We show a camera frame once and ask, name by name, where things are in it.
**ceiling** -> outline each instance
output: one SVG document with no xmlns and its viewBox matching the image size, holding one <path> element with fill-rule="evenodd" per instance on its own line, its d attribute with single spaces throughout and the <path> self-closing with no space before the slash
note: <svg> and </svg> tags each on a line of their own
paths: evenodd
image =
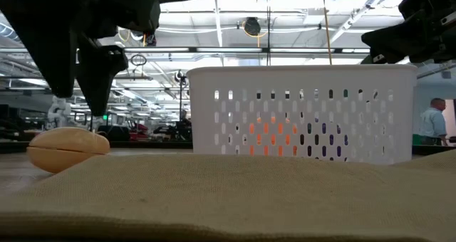
<svg viewBox="0 0 456 242">
<path fill-rule="evenodd" d="M 271 0 L 270 33 L 267 33 L 268 2 L 266 0 L 193 0 L 161 6 L 160 27 L 156 32 L 157 47 L 179 48 L 326 48 L 328 38 L 331 48 L 362 49 L 363 53 L 333 54 L 333 64 L 358 64 L 366 55 L 367 48 L 361 41 L 365 32 L 396 25 L 403 21 L 398 11 L 402 0 L 326 0 L 328 23 L 325 22 L 323 0 Z M 242 26 L 247 17 L 256 17 L 261 26 L 261 38 L 248 36 Z M 10 27 L 0 16 L 0 25 Z M 141 38 L 136 38 L 125 29 L 112 38 L 103 38 L 104 45 L 142 48 Z M 0 33 L 0 74 L 37 76 L 33 60 L 24 51 L 7 53 L 5 48 L 22 47 L 20 41 Z M 113 83 L 113 92 L 108 108 L 121 115 L 150 112 L 154 120 L 176 120 L 179 106 L 178 82 L 175 74 L 205 66 L 266 65 L 263 53 L 223 53 L 213 50 L 205 53 L 141 53 L 147 63 L 136 67 L 130 63 L 127 70 L 118 74 Z M 135 55 L 131 50 L 129 57 Z M 328 54 L 323 49 L 318 53 L 272 54 L 271 65 L 325 65 Z M 1 87 L 14 86 L 45 88 L 42 80 L 8 80 Z M 185 108 L 190 109 L 190 97 L 184 91 Z M 73 110 L 88 111 L 82 94 L 75 90 L 71 99 Z"/>
</svg>

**wooden egg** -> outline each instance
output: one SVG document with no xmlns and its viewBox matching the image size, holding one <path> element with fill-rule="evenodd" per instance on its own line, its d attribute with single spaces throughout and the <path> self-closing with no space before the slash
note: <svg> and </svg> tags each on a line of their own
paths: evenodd
<svg viewBox="0 0 456 242">
<path fill-rule="evenodd" d="M 109 153 L 103 136 L 76 127 L 42 132 L 27 147 L 31 163 L 47 172 L 58 173 L 97 155 Z"/>
</svg>

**man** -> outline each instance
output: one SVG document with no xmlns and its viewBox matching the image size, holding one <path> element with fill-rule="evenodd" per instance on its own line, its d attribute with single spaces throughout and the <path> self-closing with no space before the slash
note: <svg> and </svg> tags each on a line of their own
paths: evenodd
<svg viewBox="0 0 456 242">
<path fill-rule="evenodd" d="M 421 115 L 421 144 L 448 146 L 445 139 L 447 135 L 445 119 L 442 114 L 446 107 L 443 99 L 434 98 L 431 100 L 430 107 Z"/>
</svg>

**blue shirt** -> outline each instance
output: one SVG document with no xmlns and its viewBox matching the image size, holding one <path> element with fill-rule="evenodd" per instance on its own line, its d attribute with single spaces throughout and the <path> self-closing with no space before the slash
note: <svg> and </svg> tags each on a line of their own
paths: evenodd
<svg viewBox="0 0 456 242">
<path fill-rule="evenodd" d="M 445 118 L 442 111 L 430 107 L 421 114 L 420 135 L 432 138 L 438 138 L 446 135 Z"/>
</svg>

